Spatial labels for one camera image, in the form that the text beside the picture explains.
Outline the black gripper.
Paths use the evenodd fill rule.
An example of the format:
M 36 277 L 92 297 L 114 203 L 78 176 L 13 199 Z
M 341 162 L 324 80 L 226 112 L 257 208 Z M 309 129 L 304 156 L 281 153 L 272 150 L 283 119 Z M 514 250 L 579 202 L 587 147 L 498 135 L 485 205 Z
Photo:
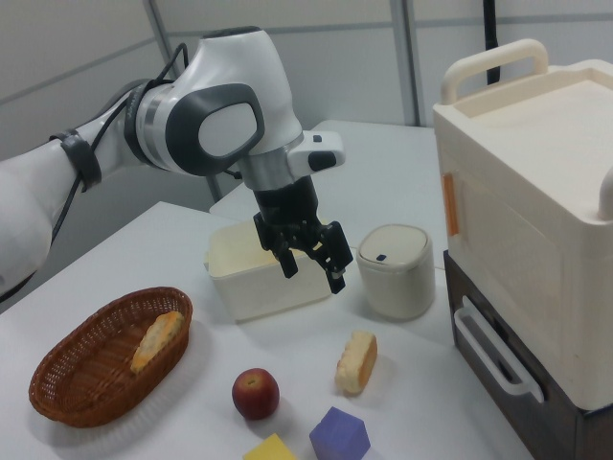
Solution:
M 350 247 L 339 222 L 319 222 L 312 179 L 305 176 L 281 189 L 254 195 L 259 207 L 254 223 L 261 248 L 275 257 L 284 277 L 292 278 L 298 272 L 290 247 L 306 250 L 324 269 L 330 292 L 338 294 L 346 285 Z

